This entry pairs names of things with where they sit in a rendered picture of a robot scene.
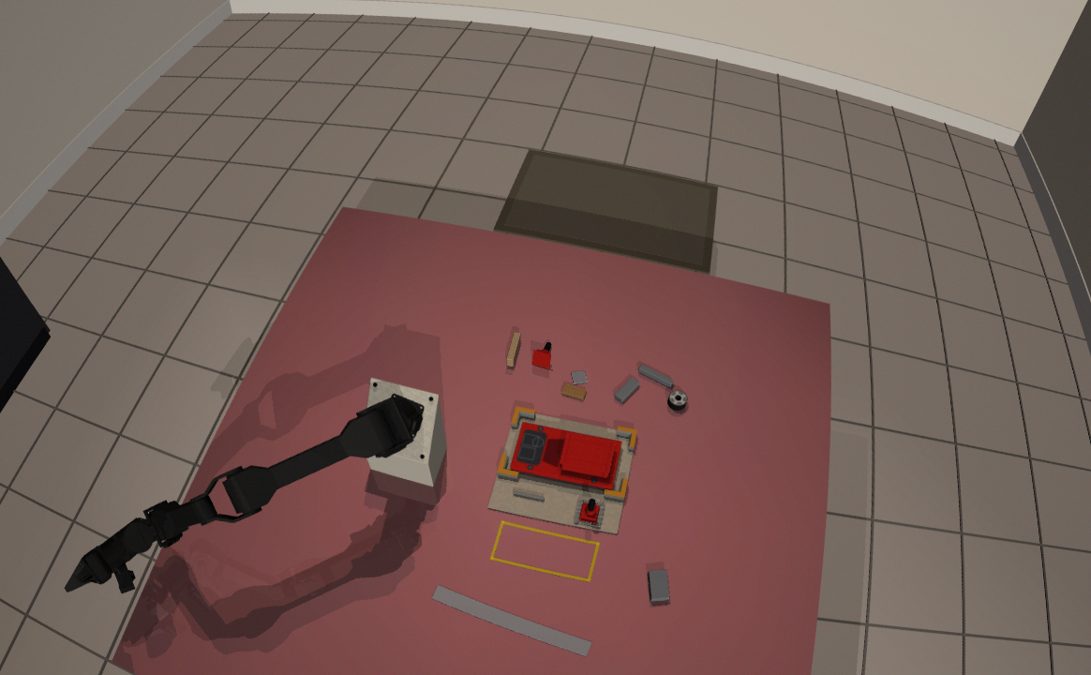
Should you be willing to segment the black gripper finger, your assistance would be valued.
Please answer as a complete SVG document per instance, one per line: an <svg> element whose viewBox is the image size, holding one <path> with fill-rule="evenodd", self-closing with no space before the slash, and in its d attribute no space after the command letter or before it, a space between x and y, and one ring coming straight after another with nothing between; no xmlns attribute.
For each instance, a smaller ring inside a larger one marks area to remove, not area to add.
<svg viewBox="0 0 1091 675"><path fill-rule="evenodd" d="M71 591L77 589L80 586L89 584L89 582L101 584L101 581L91 571L87 564L88 562L84 561L84 557L77 563L77 568L71 574L71 578L68 580L68 584L65 584L67 593L71 593Z"/></svg>

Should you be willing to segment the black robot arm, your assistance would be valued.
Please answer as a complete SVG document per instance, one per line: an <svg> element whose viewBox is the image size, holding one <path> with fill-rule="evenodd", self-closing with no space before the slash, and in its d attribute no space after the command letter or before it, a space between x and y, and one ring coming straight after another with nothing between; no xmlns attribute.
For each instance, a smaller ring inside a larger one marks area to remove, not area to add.
<svg viewBox="0 0 1091 675"><path fill-rule="evenodd" d="M241 518L254 516L259 510L261 513L262 507L275 495L276 489L288 486L293 480L309 477L323 467L338 465L341 458L394 456L413 441L422 425L425 407L401 395L393 395L388 400L357 412L357 417L348 420L339 436L321 442L317 447L284 458L281 462L271 467L233 467L233 470L213 478L208 489L204 489L204 494L190 502L180 505L176 501L163 501L142 510L146 518L135 517L120 530L125 539L125 546L135 554L143 554L155 541L158 541L160 549L173 546L173 543L180 541L182 533L188 531L188 526L211 525L215 520L236 525ZM237 514L243 513L240 517L221 516L213 507L209 492L221 477L227 477L221 483L232 499L233 510Z"/></svg>

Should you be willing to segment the tan rectangular bar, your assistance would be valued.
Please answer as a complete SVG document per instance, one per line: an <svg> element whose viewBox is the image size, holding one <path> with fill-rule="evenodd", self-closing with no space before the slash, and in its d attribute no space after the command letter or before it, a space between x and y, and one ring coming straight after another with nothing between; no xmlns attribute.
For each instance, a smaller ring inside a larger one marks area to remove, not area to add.
<svg viewBox="0 0 1091 675"><path fill-rule="evenodd" d="M521 334L518 332L513 332L513 338L509 345L509 352L506 358L506 365L509 365L509 367L512 367L513 364L515 363L516 354L518 353L518 347L520 343L520 335Z"/></svg>

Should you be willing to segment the brown rectangular block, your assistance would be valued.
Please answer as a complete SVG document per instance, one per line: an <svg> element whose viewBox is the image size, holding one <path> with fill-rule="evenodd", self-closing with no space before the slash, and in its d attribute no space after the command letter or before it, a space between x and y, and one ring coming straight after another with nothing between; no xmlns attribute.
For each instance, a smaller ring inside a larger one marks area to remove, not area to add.
<svg viewBox="0 0 1091 675"><path fill-rule="evenodd" d="M572 398L578 398L578 400L584 400L585 395L587 395L587 389L580 387L573 387L571 384L565 383L561 393L563 395L570 395Z"/></svg>

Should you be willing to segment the black toy tyre with grey wheel hub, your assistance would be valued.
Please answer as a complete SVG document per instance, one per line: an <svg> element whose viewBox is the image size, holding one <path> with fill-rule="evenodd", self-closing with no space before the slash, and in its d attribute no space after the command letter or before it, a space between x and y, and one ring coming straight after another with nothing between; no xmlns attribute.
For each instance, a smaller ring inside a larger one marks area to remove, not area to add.
<svg viewBox="0 0 1091 675"><path fill-rule="evenodd" d="M670 393L668 398L668 406L674 411L681 411L686 406L688 397L684 391L673 390Z"/></svg>

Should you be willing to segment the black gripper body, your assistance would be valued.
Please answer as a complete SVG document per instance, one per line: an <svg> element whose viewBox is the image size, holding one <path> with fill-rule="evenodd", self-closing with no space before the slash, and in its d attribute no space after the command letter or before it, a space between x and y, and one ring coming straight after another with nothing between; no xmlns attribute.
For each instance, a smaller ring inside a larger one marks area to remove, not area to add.
<svg viewBox="0 0 1091 675"><path fill-rule="evenodd" d="M101 584L105 584L113 574L110 564L117 563L117 561L128 563L134 556L137 554L125 546L123 535L120 532L115 532L110 539L108 538L108 541L101 543L101 546L89 550L88 554L84 554L83 557L88 563L91 571L101 581Z"/></svg>

